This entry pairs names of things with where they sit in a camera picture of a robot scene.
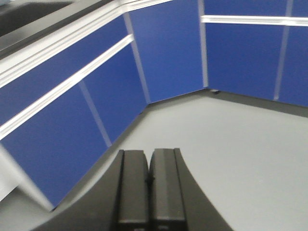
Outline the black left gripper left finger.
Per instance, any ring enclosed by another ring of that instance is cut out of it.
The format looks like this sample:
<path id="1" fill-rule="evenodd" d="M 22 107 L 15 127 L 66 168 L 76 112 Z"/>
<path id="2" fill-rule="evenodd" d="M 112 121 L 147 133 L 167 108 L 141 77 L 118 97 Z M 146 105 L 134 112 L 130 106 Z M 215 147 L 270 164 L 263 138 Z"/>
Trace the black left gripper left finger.
<path id="1" fill-rule="evenodd" d="M 149 230 L 148 166 L 141 150 L 120 150 L 103 176 L 37 231 Z"/>

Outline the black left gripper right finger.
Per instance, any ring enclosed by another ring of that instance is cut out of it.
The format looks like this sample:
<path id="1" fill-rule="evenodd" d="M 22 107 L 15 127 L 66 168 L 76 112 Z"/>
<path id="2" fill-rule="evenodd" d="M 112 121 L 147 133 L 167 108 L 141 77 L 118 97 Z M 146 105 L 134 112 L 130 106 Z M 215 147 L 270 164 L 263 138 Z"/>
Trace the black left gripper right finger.
<path id="1" fill-rule="evenodd" d="M 153 231 L 231 231 L 189 171 L 179 148 L 155 149 L 150 161 Z"/>

